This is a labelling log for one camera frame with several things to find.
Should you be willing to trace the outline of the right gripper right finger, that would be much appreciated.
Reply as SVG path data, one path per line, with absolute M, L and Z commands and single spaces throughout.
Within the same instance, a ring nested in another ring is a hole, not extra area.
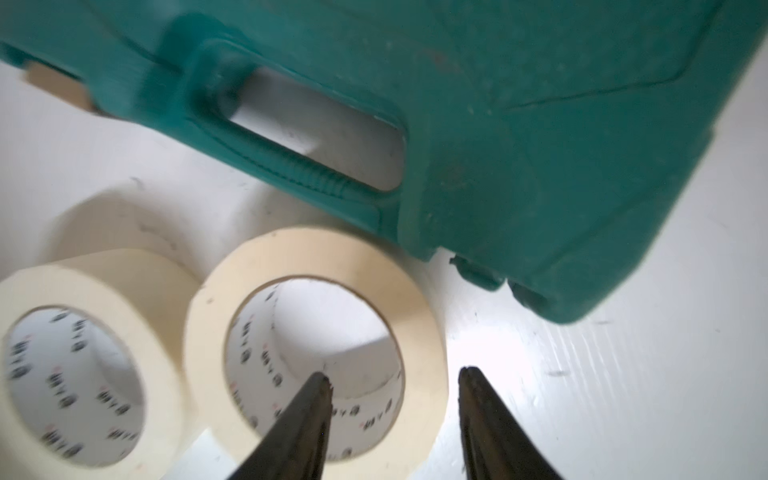
M 468 479 L 562 479 L 479 368 L 462 368 L 458 383 L 461 442 Z

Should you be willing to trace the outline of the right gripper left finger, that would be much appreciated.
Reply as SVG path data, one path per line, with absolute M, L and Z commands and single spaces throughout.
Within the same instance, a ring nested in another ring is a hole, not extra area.
M 328 377 L 312 373 L 229 479 L 320 479 L 327 455 L 332 393 Z

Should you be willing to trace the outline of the masking tape roll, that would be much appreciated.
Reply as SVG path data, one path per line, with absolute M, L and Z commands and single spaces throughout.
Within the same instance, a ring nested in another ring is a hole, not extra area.
M 182 366 L 198 281 L 135 249 L 1 284 L 1 475 L 159 479 L 200 431 Z
M 287 228 L 243 243 L 192 299 L 184 366 L 207 427 L 246 460 L 282 419 L 301 380 L 278 353 L 267 307 L 291 279 L 348 290 L 382 319 L 400 364 L 375 389 L 332 402 L 327 479 L 405 479 L 427 459 L 449 399 L 443 336 L 417 284 L 390 256 L 339 231 Z

